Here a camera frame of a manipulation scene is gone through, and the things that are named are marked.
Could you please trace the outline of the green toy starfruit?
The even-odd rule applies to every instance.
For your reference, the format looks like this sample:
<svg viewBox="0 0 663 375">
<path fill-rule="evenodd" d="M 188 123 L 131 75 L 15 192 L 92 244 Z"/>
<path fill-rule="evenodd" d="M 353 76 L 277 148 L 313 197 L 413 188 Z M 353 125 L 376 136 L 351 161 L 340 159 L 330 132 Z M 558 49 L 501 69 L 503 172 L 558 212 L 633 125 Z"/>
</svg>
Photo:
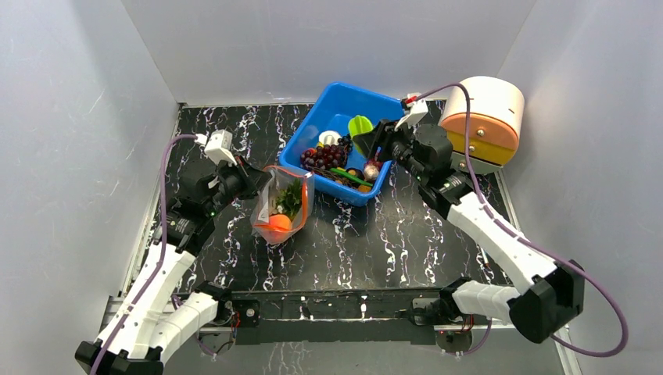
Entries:
<svg viewBox="0 0 663 375">
<path fill-rule="evenodd" d="M 357 135 L 370 133 L 373 129 L 373 123 L 366 116 L 356 115 L 348 122 L 348 132 L 352 141 Z"/>
</svg>

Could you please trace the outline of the clear zip top bag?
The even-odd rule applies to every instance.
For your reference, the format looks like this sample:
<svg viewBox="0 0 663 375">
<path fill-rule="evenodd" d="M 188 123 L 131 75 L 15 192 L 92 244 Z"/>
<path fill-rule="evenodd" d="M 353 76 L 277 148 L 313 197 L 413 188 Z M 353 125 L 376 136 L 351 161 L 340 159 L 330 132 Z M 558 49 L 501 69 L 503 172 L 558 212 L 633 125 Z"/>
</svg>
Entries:
<svg viewBox="0 0 663 375">
<path fill-rule="evenodd" d="M 252 234 L 269 245 L 286 242 L 312 213 L 314 174 L 293 167 L 266 166 L 267 184 L 259 190 L 251 215 Z"/>
</svg>

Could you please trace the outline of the toy pineapple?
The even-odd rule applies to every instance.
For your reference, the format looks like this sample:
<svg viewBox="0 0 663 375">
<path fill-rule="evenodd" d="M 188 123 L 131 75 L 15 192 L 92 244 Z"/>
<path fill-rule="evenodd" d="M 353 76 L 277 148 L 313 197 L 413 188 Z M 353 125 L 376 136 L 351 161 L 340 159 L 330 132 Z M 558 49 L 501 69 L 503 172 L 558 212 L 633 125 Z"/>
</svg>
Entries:
<svg viewBox="0 0 663 375">
<path fill-rule="evenodd" d="M 291 220 L 294 220 L 303 206 L 302 193 L 303 188 L 300 180 L 294 180 L 285 189 L 280 190 L 274 203 L 276 213 L 285 214 Z"/>
</svg>

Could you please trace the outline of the toy peach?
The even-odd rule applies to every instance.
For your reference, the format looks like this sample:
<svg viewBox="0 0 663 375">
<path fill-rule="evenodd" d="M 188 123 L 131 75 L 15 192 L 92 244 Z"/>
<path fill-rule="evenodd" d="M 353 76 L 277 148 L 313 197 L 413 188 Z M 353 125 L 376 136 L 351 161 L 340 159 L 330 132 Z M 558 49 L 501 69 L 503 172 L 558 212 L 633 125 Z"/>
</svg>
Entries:
<svg viewBox="0 0 663 375">
<path fill-rule="evenodd" d="M 285 214 L 269 216 L 267 225 L 268 234 L 274 241 L 285 241 L 292 231 L 292 221 Z"/>
</svg>

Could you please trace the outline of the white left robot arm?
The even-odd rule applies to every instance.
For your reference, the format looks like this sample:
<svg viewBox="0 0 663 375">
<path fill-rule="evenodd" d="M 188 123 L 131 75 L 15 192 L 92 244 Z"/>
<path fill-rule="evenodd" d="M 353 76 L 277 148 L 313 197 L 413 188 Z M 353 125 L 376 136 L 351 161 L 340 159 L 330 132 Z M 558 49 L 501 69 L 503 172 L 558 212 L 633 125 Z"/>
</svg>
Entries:
<svg viewBox="0 0 663 375">
<path fill-rule="evenodd" d="M 170 357 L 201 327 L 231 320 L 231 292 L 210 281 L 173 313 L 163 312 L 214 232 L 215 217 L 236 199 L 255 198 L 271 178 L 239 156 L 234 162 L 221 162 L 167 199 L 161 228 L 122 305 L 98 337 L 82 341 L 75 352 L 85 373 L 161 374 Z"/>
</svg>

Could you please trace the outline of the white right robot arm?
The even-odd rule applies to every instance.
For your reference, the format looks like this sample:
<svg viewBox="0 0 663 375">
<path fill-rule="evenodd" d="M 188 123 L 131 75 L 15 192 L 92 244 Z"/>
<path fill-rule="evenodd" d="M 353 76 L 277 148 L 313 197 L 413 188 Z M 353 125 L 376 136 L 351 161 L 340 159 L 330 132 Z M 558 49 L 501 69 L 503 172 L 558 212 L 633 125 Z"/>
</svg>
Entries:
<svg viewBox="0 0 663 375">
<path fill-rule="evenodd" d="M 539 344 L 583 311 L 585 281 L 577 263 L 565 265 L 525 244 L 523 234 L 504 222 L 468 177 L 452 167 L 453 146 L 443 128 L 424 124 L 412 130 L 382 120 L 352 140 L 367 159 L 403 167 L 417 181 L 427 206 L 468 235 L 511 280 L 507 287 L 461 277 L 428 304 L 414 301 L 413 323 L 461 323 L 480 315 L 510 323 Z"/>
</svg>

